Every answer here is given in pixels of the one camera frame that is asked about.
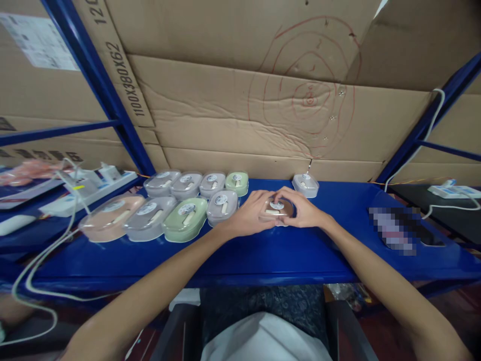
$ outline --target white cloth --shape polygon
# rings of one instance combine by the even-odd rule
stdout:
[[[332,361],[321,340],[266,312],[236,322],[205,345],[201,361],[227,360]]]

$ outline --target plastic container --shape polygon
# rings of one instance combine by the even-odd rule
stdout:
[[[149,197],[167,197],[170,186],[180,177],[178,169],[163,169],[144,182],[144,188]]]
[[[245,196],[249,190],[249,175],[246,172],[232,172],[225,178],[225,188],[234,191],[239,197]]]
[[[225,174],[221,171],[212,171],[204,175],[200,182],[200,195],[210,199],[212,195],[224,189]]]
[[[142,196],[114,197],[84,217],[79,229],[94,243],[116,240],[125,235],[125,221],[144,203]]]
[[[261,222],[269,222],[279,219],[280,217],[291,218],[294,215],[294,205],[291,201],[281,198],[277,203],[274,203],[274,198],[269,198],[259,213],[259,220]]]
[[[202,174],[199,172],[184,172],[172,183],[170,186],[170,193],[180,201],[194,198],[199,194],[201,180]]]
[[[292,185],[296,191],[301,192],[306,198],[315,198],[319,190],[319,183],[312,175],[307,173],[296,174],[292,178]]]
[[[125,233],[132,242],[147,242],[164,234],[162,222],[175,208],[174,197],[148,198],[124,224]]]
[[[162,224],[165,239],[175,243],[193,240],[207,219],[206,210],[204,198],[189,198],[178,204]]]
[[[211,227],[230,218],[239,208],[239,198],[234,191],[220,191],[212,196],[207,206],[207,219]]]

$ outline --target hand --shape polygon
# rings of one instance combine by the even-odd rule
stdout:
[[[313,205],[301,192],[296,192],[288,187],[282,187],[277,191],[274,203],[281,197],[291,201],[297,208],[297,216],[294,218],[283,217],[282,222],[286,226],[304,227],[327,227],[336,224],[334,218]]]
[[[244,202],[228,220],[219,223],[215,228],[225,230],[231,238],[240,236],[250,236],[254,233],[274,227],[277,221],[261,222],[259,213],[264,203],[272,197],[275,192],[253,191],[249,198]]]

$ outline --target green plastic container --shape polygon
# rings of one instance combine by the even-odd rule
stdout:
[[[249,190],[249,175],[246,172],[232,172],[225,179],[225,188],[234,191],[239,197],[245,196]]]
[[[165,239],[184,243],[193,240],[207,219],[207,200],[189,198],[177,205],[162,224]]]

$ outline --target blue table surface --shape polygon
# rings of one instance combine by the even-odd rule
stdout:
[[[132,188],[134,185],[139,184],[139,182],[142,182],[142,179],[137,178],[135,181],[132,181],[129,184],[116,190],[113,195],[116,196],[118,194],[122,194],[128,189]],[[66,189],[63,186],[59,186],[28,202],[25,202],[18,207],[15,207],[10,211],[2,211],[0,212],[0,222],[16,215],[29,215],[39,217],[42,214],[42,212],[39,211],[39,207],[53,202],[65,192]],[[98,207],[111,197],[112,195],[109,195],[94,202],[92,205],[90,205],[90,209]],[[74,224],[79,222],[83,217],[85,217],[85,215],[86,213],[84,210],[78,211],[75,215]],[[0,257],[9,261],[15,261],[24,253],[1,254],[2,251],[7,247],[30,247],[35,245],[42,245],[45,243],[48,244],[64,233],[69,222],[70,217],[50,217],[44,220],[36,220],[29,225],[19,229],[18,231],[15,231],[7,236],[0,237]]]
[[[278,190],[282,186],[292,187],[287,180],[251,179],[249,191]],[[245,199],[247,196],[241,198],[241,203]],[[416,256],[404,256],[387,248],[371,225],[367,209],[402,205],[375,185],[321,182],[319,193],[311,202],[331,214],[409,280],[481,278],[481,262],[427,222],[425,227],[440,236],[446,247],[419,245]],[[206,222],[197,238],[210,229]],[[194,241],[170,243],[161,236],[150,242],[134,243],[124,236],[110,243],[95,244],[81,235],[43,266],[35,284],[58,290],[124,289]],[[340,251],[321,230],[274,227],[224,244],[200,267],[188,286],[357,280]]]

